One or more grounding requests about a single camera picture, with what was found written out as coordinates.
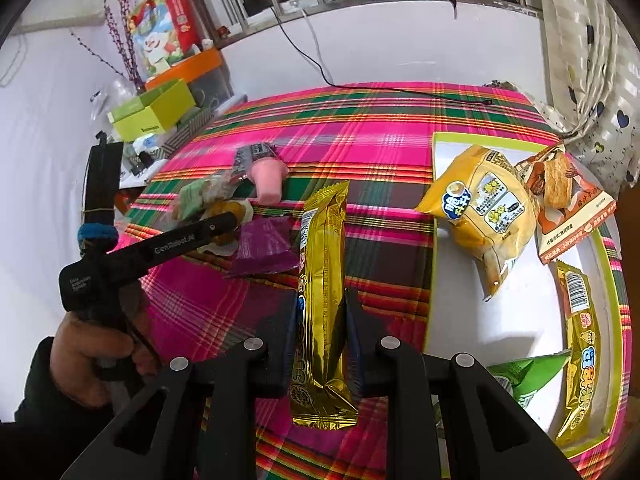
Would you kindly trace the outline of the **person's left hand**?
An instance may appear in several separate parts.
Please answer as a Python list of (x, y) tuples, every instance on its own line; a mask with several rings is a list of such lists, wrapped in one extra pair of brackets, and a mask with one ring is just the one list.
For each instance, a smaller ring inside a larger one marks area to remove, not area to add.
[(112, 402), (112, 385), (96, 376), (96, 366), (123, 358), (132, 359), (146, 379), (162, 367), (140, 340), (67, 312), (53, 339), (50, 373), (56, 388), (70, 399), (86, 408), (103, 408)]

